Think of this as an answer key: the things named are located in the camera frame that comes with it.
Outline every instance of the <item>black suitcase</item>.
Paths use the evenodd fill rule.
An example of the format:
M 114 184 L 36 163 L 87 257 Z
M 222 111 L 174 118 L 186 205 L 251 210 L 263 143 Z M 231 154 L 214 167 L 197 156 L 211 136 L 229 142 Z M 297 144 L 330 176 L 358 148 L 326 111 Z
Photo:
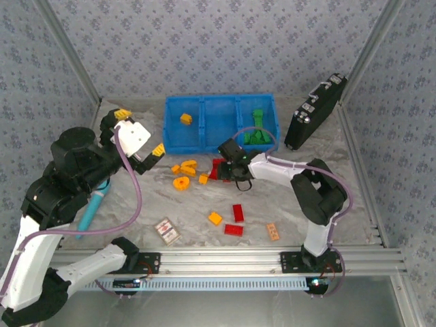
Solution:
M 347 79 L 335 73 L 309 93 L 309 98 L 294 112 L 285 137 L 286 147 L 298 150 L 332 113 Z

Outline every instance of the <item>patterned wallpaper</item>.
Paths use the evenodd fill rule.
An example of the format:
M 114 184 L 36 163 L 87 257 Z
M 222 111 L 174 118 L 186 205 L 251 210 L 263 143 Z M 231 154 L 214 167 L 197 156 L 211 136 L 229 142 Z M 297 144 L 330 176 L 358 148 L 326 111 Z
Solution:
M 436 3 L 407 0 L 347 105 L 393 247 L 436 326 Z
M 53 0 L 100 96 L 307 94 L 356 61 L 386 0 Z
M 32 1 L 0 1 L 0 44 L 0 252 L 9 253 L 22 199 L 51 143 L 89 125 L 94 107 Z M 8 260 L 1 256 L 0 271 Z

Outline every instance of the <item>orange lego brick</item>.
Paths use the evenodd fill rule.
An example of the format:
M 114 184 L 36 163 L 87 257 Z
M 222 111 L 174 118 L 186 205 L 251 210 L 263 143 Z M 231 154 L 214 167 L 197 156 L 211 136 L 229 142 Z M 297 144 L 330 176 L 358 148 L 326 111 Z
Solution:
M 200 184 L 207 184 L 207 180 L 209 179 L 208 174 L 201 174 L 200 178 L 198 179 L 198 181 L 200 182 Z
M 187 167 L 191 167 L 193 169 L 197 169 L 197 162 L 195 160 L 187 160 L 182 162 L 182 164 L 180 166 L 187 166 Z
M 180 122 L 185 125 L 191 125 L 192 116 L 190 114 L 182 114 L 180 117 Z
M 277 228 L 275 227 L 274 223 L 267 223 L 266 229 L 268 230 L 268 233 L 270 234 L 271 240 L 279 240 L 280 239 L 279 233 L 278 233 Z
M 209 220 L 212 221 L 212 223 L 213 223 L 215 226 L 218 226 L 218 225 L 221 223 L 221 221 L 223 220 L 223 217 L 221 217 L 221 216 L 218 215 L 217 213 L 211 213 L 211 214 L 209 215 Z
M 171 170 L 175 175 L 180 174 L 180 166 L 179 165 L 172 166 Z
M 182 172 L 182 174 L 185 174 L 185 175 L 189 175 L 192 177 L 196 176 L 196 170 L 191 168 L 191 167 L 188 167 L 188 166 L 182 166 L 180 168 L 180 171 Z
M 172 184 L 177 190 L 183 191 L 189 187 L 189 178 L 186 176 L 176 178 Z

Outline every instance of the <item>yellow lego brick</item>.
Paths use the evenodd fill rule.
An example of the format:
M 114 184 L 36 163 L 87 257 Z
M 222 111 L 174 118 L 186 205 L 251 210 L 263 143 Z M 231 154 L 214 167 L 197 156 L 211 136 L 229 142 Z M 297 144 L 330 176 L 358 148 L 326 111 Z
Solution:
M 197 162 L 195 160 L 187 160 L 182 162 L 181 166 L 188 166 L 191 167 L 193 169 L 197 169 Z
M 221 217 L 221 216 L 218 215 L 217 213 L 211 213 L 211 214 L 209 215 L 209 220 L 212 221 L 212 223 L 213 223 L 215 226 L 218 226 L 218 225 L 221 223 L 221 221 L 223 220 L 223 217 Z
M 114 114 L 117 121 L 124 121 L 131 116 L 131 111 L 119 108 Z
M 192 177 L 196 176 L 196 170 L 191 168 L 191 167 L 188 167 L 188 166 L 181 166 L 180 171 L 182 174 L 185 174 L 185 175 L 189 175 Z
M 180 117 L 180 122 L 182 124 L 185 124 L 185 125 L 191 125 L 191 123 L 192 123 L 191 115 L 190 114 L 182 114 L 182 116 Z
M 207 184 L 207 180 L 209 179 L 208 174 L 201 174 L 200 178 L 198 179 L 198 181 L 200 182 L 200 184 Z
M 175 175 L 180 174 L 180 166 L 179 165 L 172 166 L 171 170 Z
M 267 223 L 266 229 L 268 230 L 268 234 L 270 234 L 271 240 L 279 240 L 279 233 L 277 231 L 277 228 L 275 227 L 274 223 Z
M 183 191 L 189 187 L 189 178 L 186 176 L 176 178 L 172 184 L 177 190 Z
M 156 146 L 155 149 L 153 151 L 151 151 L 151 153 L 153 155 L 155 155 L 156 157 L 161 157 L 162 155 L 164 155 L 165 154 L 164 144 L 161 143 L 158 146 Z

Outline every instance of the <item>blue floral wallpaper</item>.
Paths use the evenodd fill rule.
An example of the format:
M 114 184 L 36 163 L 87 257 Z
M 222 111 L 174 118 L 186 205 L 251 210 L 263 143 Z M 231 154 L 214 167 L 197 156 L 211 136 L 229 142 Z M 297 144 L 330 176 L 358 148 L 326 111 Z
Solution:
M 51 143 L 94 114 L 32 1 L 0 1 L 0 113 L 0 252 L 10 253 L 22 199 L 50 160 Z M 8 259 L 1 256 L 0 271 Z
M 407 0 L 347 105 L 393 247 L 436 326 L 436 3 Z
M 103 97 L 307 94 L 350 71 L 386 0 L 56 0 Z

